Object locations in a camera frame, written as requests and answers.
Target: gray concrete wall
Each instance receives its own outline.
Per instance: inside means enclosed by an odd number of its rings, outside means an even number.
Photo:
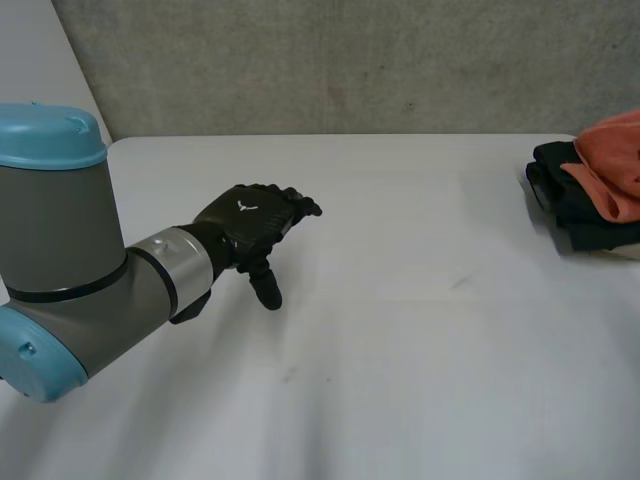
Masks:
[[[640,107],[638,0],[53,0],[115,138],[576,133]]]

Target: black band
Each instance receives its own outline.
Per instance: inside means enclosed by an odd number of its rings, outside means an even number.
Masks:
[[[151,265],[153,269],[158,272],[158,275],[160,275],[162,283],[164,283],[164,286],[167,289],[167,294],[169,295],[169,318],[172,318],[176,314],[176,310],[178,309],[178,291],[176,290],[176,286],[173,284],[171,276],[164,269],[162,264],[149,252],[146,252],[138,247],[129,247],[127,248],[127,250],[145,259],[149,263],[149,265]]]
[[[9,296],[20,302],[25,303],[56,303],[56,302],[64,302],[66,300],[73,300],[75,298],[86,297],[87,295],[91,295],[92,293],[99,292],[100,290],[104,290],[107,287],[110,287],[118,280],[122,278],[122,276],[127,271],[127,257],[125,255],[124,262],[118,268],[116,268],[109,275],[105,275],[102,278],[90,283],[85,283],[84,285],[80,285],[78,287],[65,288],[63,290],[52,290],[49,292],[25,292],[22,290],[16,290],[15,288],[11,288],[6,286],[7,293]]]

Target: light blue joint cap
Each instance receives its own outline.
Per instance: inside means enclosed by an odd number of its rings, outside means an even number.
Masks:
[[[0,166],[76,170],[106,158],[98,122],[84,110],[0,103]]]
[[[57,338],[6,306],[0,307],[0,376],[39,402],[55,402],[88,380],[80,362]]]

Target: white logo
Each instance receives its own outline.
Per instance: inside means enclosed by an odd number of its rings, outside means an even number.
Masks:
[[[244,212],[245,210],[257,210],[258,207],[245,207],[244,205],[242,205],[242,202],[240,200],[238,200],[238,208],[240,209],[241,212]]]

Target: black cloth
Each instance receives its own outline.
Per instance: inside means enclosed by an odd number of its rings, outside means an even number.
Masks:
[[[640,243],[640,222],[619,224],[603,219],[580,184],[560,168],[563,163],[581,163],[572,142],[540,145],[533,157],[536,161],[525,170],[527,179],[540,206],[567,230],[574,251],[612,250]]]

